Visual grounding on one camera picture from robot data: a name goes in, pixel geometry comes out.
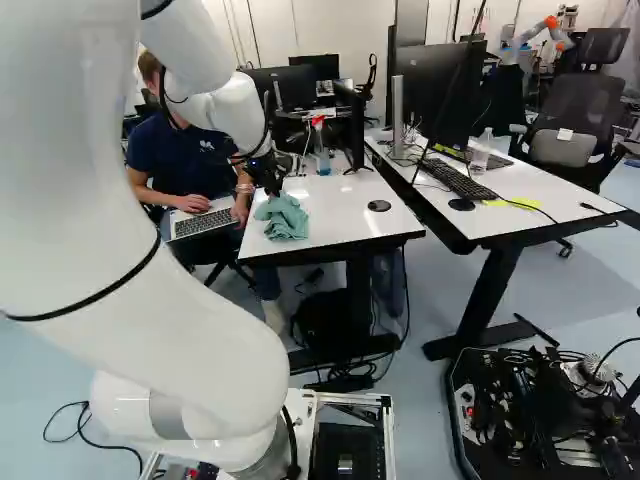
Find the blue floor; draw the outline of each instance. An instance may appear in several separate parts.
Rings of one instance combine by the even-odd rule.
[[[640,211],[640,170],[619,165],[603,186],[603,195]],[[569,260],[556,256],[559,247],[546,244],[527,249],[495,315],[496,322],[517,311],[545,329],[585,320],[621,315],[633,317],[640,305],[640,233],[621,225],[574,237]],[[451,333],[461,318],[485,252],[466,257],[451,254],[432,234],[407,245],[412,330],[405,348],[396,355],[388,375],[376,391],[393,395],[396,406],[396,464],[398,478],[459,478],[453,467],[448,420],[440,388],[443,362],[428,363],[423,342]],[[304,269],[284,272],[289,285]],[[340,278],[341,268],[326,275]],[[199,276],[206,271],[199,271]],[[213,287],[227,298],[260,315],[260,307],[233,274]],[[296,296],[289,295],[290,308]],[[135,458],[124,452],[104,452],[74,439],[49,445],[41,431],[60,405],[88,397],[91,368],[28,335],[18,325],[0,320],[0,476],[48,480],[133,480]],[[300,385],[307,378],[292,378]],[[61,418],[58,432],[72,427],[74,415]],[[87,434],[108,439],[97,423]]]

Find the yellow note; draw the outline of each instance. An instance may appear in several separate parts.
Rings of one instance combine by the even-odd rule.
[[[519,207],[519,208],[524,208],[525,210],[534,210],[535,208],[539,208],[540,207],[540,201],[539,200],[532,200],[530,198],[524,198],[524,197],[513,197],[510,199],[512,202],[514,203],[509,203],[506,202],[502,199],[498,199],[498,200],[483,200],[482,203],[484,203],[485,205],[489,205],[489,206],[505,206],[505,205],[509,205],[512,207]]]

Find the black desk leg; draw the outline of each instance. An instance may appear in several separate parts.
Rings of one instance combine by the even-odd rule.
[[[524,323],[508,323],[487,328],[509,279],[518,263],[522,248],[491,250],[462,321],[455,335],[427,342],[422,351],[431,361],[455,358],[465,347],[492,346],[532,337],[535,332]]]
[[[309,350],[289,352],[291,374],[326,368],[353,358],[379,355],[398,349],[400,340],[394,333],[370,336],[373,318],[371,315],[371,274],[367,257],[347,260],[347,289],[351,300],[351,321],[362,342],[351,345],[349,351],[335,351],[331,358],[317,359]]]
[[[351,297],[353,325],[365,337],[371,328],[371,276],[369,259],[347,260],[347,289]]]

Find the green cloth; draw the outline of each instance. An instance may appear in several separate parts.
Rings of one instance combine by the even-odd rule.
[[[264,233],[270,240],[300,240],[309,238],[309,215],[300,202],[284,192],[270,197],[256,209],[256,220],[271,220]]]

